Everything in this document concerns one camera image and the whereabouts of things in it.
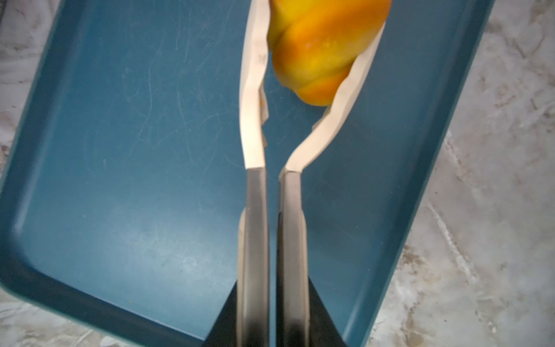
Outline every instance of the blue plastic tray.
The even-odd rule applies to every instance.
[[[4,173],[6,289],[139,344],[200,345],[236,281],[249,2],[65,1]],[[491,5],[394,0],[349,118],[303,174],[310,276],[350,346],[366,342]],[[276,225],[279,171],[322,109],[271,69],[266,92]]]

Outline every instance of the bell pepper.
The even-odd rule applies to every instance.
[[[391,0],[270,0],[276,78],[304,102],[330,105],[390,7]]]

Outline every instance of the marble countertop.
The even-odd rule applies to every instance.
[[[0,167],[59,0],[0,24]],[[555,3],[497,0],[368,346],[555,339]],[[0,347],[124,346],[0,290]]]

